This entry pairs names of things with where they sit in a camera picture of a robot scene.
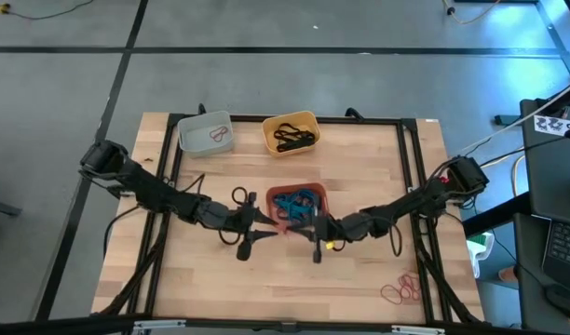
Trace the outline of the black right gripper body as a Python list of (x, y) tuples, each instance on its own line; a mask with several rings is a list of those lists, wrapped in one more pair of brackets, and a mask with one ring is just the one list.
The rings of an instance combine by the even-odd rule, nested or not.
[(315, 249), (313, 262), (321, 263), (321, 243), (326, 249), (340, 252), (347, 243), (360, 241), (372, 230), (374, 217), (366, 213), (355, 212), (343, 219), (335, 219), (333, 216), (316, 216), (312, 219), (314, 227)]

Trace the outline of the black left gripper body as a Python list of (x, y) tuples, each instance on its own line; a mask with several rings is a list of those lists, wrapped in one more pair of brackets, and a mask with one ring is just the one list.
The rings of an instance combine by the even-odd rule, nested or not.
[(251, 255), (251, 226), (254, 222), (257, 193), (243, 190), (243, 199), (235, 199), (237, 190), (232, 192), (232, 199), (238, 204), (237, 209), (229, 209), (226, 205), (211, 199), (203, 201), (203, 227), (223, 232), (235, 233), (242, 241), (237, 246), (237, 259), (247, 261)]

